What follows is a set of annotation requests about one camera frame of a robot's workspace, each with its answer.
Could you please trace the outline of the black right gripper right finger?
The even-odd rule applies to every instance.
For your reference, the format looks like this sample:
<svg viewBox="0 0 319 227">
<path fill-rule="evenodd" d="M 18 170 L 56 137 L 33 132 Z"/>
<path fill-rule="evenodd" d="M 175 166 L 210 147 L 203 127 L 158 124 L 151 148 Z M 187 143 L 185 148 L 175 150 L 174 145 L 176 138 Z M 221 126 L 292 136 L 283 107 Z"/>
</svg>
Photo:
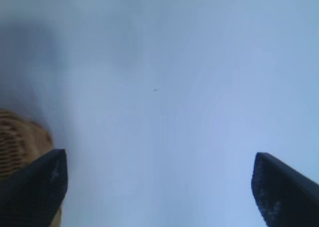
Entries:
<svg viewBox="0 0 319 227">
<path fill-rule="evenodd" d="M 251 190 L 268 227 L 317 227 L 319 185 L 275 156 L 255 156 Z"/>
</svg>

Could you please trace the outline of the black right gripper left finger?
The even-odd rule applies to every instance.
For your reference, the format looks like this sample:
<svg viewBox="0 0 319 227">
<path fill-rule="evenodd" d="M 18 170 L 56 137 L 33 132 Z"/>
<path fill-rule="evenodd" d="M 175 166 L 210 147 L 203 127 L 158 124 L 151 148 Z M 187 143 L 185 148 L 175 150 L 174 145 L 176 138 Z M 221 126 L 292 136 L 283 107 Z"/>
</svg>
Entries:
<svg viewBox="0 0 319 227">
<path fill-rule="evenodd" d="M 0 185 L 2 227 L 48 227 L 68 189 L 67 156 L 54 149 Z"/>
</svg>

